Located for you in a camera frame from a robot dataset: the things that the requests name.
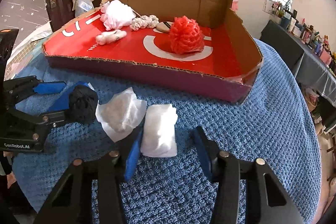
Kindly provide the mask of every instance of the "cardboard box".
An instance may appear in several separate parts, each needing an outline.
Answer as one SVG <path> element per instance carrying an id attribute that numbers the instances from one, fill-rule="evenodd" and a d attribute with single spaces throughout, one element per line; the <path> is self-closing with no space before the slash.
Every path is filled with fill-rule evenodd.
<path id="1" fill-rule="evenodd" d="M 201 53 L 172 53 L 168 34 L 155 29 L 131 31 L 109 45 L 97 45 L 105 31 L 96 9 L 53 33 L 43 50 L 53 67 L 121 77 L 184 90 L 229 102 L 242 102 L 262 65 L 263 57 L 242 20 L 230 9 L 232 0 L 120 0 L 141 15 L 174 21 L 195 19 L 205 35 Z"/>

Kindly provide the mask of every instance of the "white fluffy toy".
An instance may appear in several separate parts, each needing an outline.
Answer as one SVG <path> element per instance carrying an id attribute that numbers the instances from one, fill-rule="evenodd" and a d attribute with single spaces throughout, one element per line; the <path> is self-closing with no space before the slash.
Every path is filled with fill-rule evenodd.
<path id="1" fill-rule="evenodd" d="M 102 32 L 96 36 L 96 42 L 99 45 L 110 44 L 126 36 L 126 32 L 122 30 L 115 30 L 112 32 Z"/>
<path id="2" fill-rule="evenodd" d="M 137 31 L 139 29 L 144 29 L 144 28 L 155 28 L 156 25 L 159 23 L 159 19 L 154 16 L 150 15 L 148 16 L 141 16 L 136 17 L 132 20 L 130 28 L 132 31 Z"/>

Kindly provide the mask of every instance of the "gray tablecloth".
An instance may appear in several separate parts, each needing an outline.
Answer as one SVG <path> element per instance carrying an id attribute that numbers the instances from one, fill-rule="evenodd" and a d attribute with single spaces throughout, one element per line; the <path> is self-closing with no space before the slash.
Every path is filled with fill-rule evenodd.
<path id="1" fill-rule="evenodd" d="M 336 78 L 306 44 L 271 20 L 260 40 L 279 53 L 299 83 L 318 90 L 336 107 Z"/>

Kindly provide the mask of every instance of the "patterned wallpaper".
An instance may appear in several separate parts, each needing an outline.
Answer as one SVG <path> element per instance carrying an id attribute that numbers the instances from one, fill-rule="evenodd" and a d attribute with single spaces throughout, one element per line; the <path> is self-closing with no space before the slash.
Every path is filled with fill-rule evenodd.
<path id="1" fill-rule="evenodd" d="M 0 30 L 19 29 L 14 47 L 48 21 L 45 0 L 2 0 L 0 3 Z"/>

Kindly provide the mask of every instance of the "white wrapped package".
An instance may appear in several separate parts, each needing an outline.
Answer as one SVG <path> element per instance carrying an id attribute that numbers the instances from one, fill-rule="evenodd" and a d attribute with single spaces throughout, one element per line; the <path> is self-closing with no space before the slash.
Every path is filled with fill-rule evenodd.
<path id="1" fill-rule="evenodd" d="M 103 130 L 114 142 L 126 138 L 142 121 L 147 102 L 137 99 L 130 87 L 115 94 L 105 105 L 97 105 L 96 117 Z"/>
<path id="2" fill-rule="evenodd" d="M 104 23 L 107 31 L 129 26 L 132 19 L 135 18 L 132 8 L 121 3 L 120 0 L 108 1 L 100 10 L 103 13 L 100 20 Z"/>
<path id="3" fill-rule="evenodd" d="M 148 157 L 175 157 L 176 108 L 171 104 L 148 107 L 143 128 L 141 153 Z"/>

